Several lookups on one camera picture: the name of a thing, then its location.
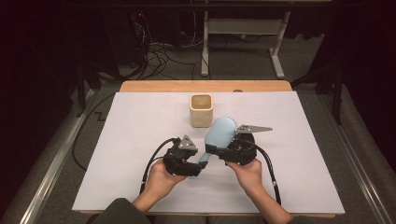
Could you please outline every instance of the wooden table edge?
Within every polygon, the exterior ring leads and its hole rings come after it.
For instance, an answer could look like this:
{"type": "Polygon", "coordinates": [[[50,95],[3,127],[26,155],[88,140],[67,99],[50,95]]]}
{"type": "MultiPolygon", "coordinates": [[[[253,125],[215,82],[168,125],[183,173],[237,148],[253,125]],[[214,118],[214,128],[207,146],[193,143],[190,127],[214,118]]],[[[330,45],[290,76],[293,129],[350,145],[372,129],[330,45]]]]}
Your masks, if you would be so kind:
{"type": "Polygon", "coordinates": [[[130,80],[120,92],[292,91],[285,80],[130,80]]]}

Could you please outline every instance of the black cable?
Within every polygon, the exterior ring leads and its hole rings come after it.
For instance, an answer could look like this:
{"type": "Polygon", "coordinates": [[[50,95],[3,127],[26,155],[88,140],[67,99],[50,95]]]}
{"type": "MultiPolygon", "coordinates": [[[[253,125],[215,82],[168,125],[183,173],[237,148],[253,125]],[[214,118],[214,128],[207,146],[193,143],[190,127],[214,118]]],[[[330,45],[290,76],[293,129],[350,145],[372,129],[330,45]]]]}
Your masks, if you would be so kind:
{"type": "Polygon", "coordinates": [[[176,61],[176,60],[174,60],[174,59],[172,59],[171,57],[169,57],[169,55],[168,54],[166,54],[166,50],[165,50],[165,47],[163,47],[163,54],[169,59],[169,61],[171,61],[171,62],[174,62],[174,63],[180,63],[180,64],[186,64],[186,65],[192,65],[192,69],[191,69],[191,77],[193,77],[193,74],[194,74],[194,69],[195,69],[195,66],[196,66],[196,63],[182,63],[182,62],[178,62],[178,61],[176,61]]]}
{"type": "Polygon", "coordinates": [[[243,141],[243,142],[246,143],[246,144],[249,144],[251,147],[257,148],[257,150],[259,150],[260,153],[264,156],[265,161],[267,162],[268,171],[270,172],[271,180],[272,180],[272,183],[273,183],[273,186],[274,186],[276,201],[279,204],[281,204],[280,194],[279,194],[279,187],[277,186],[277,183],[276,183],[275,174],[274,174],[274,167],[273,167],[273,165],[271,163],[270,157],[268,156],[268,154],[262,148],[260,148],[256,144],[251,143],[249,141],[243,141]]]}
{"type": "Polygon", "coordinates": [[[152,47],[159,47],[158,49],[153,49],[151,52],[160,52],[161,50],[163,50],[163,48],[165,48],[165,43],[162,43],[160,45],[160,43],[153,43],[151,44],[152,47]]]}
{"type": "Polygon", "coordinates": [[[139,75],[140,73],[142,73],[146,70],[147,66],[148,65],[147,65],[146,59],[143,58],[142,63],[139,64],[137,69],[134,70],[133,72],[131,72],[129,75],[126,75],[126,77],[135,77],[135,76],[139,75]]]}
{"type": "Polygon", "coordinates": [[[154,76],[157,76],[158,74],[160,74],[165,68],[166,68],[166,63],[167,63],[167,60],[165,60],[164,58],[161,58],[156,52],[151,52],[152,54],[155,54],[156,56],[157,56],[157,59],[158,59],[158,61],[159,61],[159,65],[157,65],[157,67],[154,69],[154,71],[150,74],[150,75],[148,75],[148,76],[146,76],[146,77],[142,77],[142,79],[147,79],[147,78],[149,78],[149,77],[154,77],[154,76]]]}
{"type": "Polygon", "coordinates": [[[254,39],[254,40],[246,40],[246,39],[241,39],[241,38],[237,38],[237,39],[242,41],[242,42],[245,42],[245,43],[256,43],[257,41],[259,41],[263,37],[265,37],[265,35],[258,35],[258,36],[256,36],[256,39],[254,39]]]}
{"type": "Polygon", "coordinates": [[[204,61],[204,63],[206,64],[207,67],[207,74],[209,76],[209,80],[212,80],[212,74],[210,72],[210,68],[209,68],[209,64],[207,63],[207,61],[205,60],[204,56],[201,56],[202,61],[204,61]]]}
{"type": "Polygon", "coordinates": [[[143,59],[143,62],[146,64],[146,65],[145,65],[145,70],[142,71],[142,72],[139,74],[139,76],[136,78],[136,80],[141,80],[141,79],[142,79],[143,75],[145,75],[145,72],[146,72],[147,67],[149,66],[149,60],[148,60],[148,55],[147,55],[147,53],[145,54],[145,57],[144,57],[144,59],[143,59]]]}
{"type": "Polygon", "coordinates": [[[158,74],[160,74],[160,75],[163,76],[163,77],[169,77],[169,78],[171,78],[171,79],[173,79],[173,80],[180,80],[180,79],[178,79],[178,78],[176,78],[176,77],[168,76],[168,75],[166,75],[166,74],[164,74],[164,73],[162,73],[162,72],[158,72],[158,74]]]}
{"type": "Polygon", "coordinates": [[[151,158],[148,161],[148,165],[146,166],[146,170],[145,173],[143,174],[143,178],[142,178],[142,185],[140,186],[140,191],[139,194],[141,194],[143,192],[143,190],[145,190],[146,187],[146,181],[149,175],[149,167],[151,166],[151,164],[155,161],[158,160],[159,158],[155,158],[155,156],[157,155],[157,153],[161,150],[161,148],[163,148],[163,146],[165,146],[166,144],[168,144],[169,142],[173,142],[175,143],[177,140],[177,138],[169,138],[168,140],[164,141],[162,144],[160,144],[160,146],[154,151],[154,153],[152,154],[151,158]]]}
{"type": "Polygon", "coordinates": [[[80,135],[80,133],[81,133],[81,130],[84,128],[85,123],[87,122],[88,118],[91,116],[91,114],[93,113],[93,111],[95,111],[95,109],[96,109],[99,105],[101,105],[104,101],[106,101],[107,99],[109,99],[110,97],[112,97],[112,96],[115,95],[115,94],[116,94],[116,93],[112,93],[112,94],[108,95],[105,99],[103,99],[101,102],[99,102],[99,103],[93,108],[93,110],[90,112],[90,114],[88,114],[87,118],[85,118],[84,121],[82,122],[81,127],[79,128],[78,133],[77,133],[77,135],[76,135],[76,138],[75,138],[75,140],[74,140],[74,142],[73,142],[73,146],[72,146],[72,156],[73,156],[73,160],[74,160],[74,162],[76,163],[76,165],[77,165],[79,168],[81,168],[83,171],[85,171],[85,172],[87,172],[87,168],[85,168],[83,165],[81,165],[81,163],[79,163],[79,161],[77,160],[77,157],[76,157],[76,142],[77,142],[77,140],[78,140],[78,138],[79,138],[79,135],[80,135]]]}

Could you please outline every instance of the cup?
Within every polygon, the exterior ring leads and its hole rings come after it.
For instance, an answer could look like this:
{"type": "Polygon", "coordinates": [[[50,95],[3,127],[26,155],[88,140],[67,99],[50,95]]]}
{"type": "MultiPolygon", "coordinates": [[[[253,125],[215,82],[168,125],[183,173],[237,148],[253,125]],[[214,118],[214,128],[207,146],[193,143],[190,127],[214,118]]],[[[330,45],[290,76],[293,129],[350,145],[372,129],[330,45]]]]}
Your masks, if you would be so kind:
{"type": "Polygon", "coordinates": [[[213,100],[210,94],[193,94],[190,98],[191,125],[195,128],[207,128],[212,125],[213,100]]]}

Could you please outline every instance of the white paper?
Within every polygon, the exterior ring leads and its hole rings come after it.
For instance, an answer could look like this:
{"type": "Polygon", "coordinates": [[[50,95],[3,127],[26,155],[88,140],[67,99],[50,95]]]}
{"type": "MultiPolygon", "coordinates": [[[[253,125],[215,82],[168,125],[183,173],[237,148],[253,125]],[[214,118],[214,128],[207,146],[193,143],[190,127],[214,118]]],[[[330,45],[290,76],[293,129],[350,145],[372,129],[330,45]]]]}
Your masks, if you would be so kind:
{"type": "MultiPolygon", "coordinates": [[[[190,125],[189,100],[194,92],[117,93],[88,171],[73,206],[101,211],[116,198],[132,201],[155,149],[166,139],[187,134],[198,146],[189,159],[205,152],[209,128],[190,125]]],[[[214,120],[233,117],[238,124],[272,127],[254,133],[256,144],[274,166],[282,206],[294,214],[344,214],[326,164],[295,92],[211,92],[214,120]]],[[[162,156],[171,144],[158,154],[162,156]]],[[[263,183],[275,198],[262,157],[263,183]]],[[[155,213],[258,213],[224,161],[212,156],[198,178],[179,183],[150,210],[155,213]]]]}

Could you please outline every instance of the black sleeve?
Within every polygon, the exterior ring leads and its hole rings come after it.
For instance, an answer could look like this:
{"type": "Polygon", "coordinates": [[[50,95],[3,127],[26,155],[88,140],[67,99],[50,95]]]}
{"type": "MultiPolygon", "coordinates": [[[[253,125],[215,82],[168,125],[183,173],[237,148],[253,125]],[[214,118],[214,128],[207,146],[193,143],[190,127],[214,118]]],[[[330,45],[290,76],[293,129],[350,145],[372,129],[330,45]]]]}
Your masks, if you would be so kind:
{"type": "Polygon", "coordinates": [[[308,217],[295,217],[289,224],[314,224],[308,217]]]}
{"type": "Polygon", "coordinates": [[[114,200],[107,209],[99,215],[92,224],[150,224],[149,220],[128,200],[119,198],[114,200]]]}

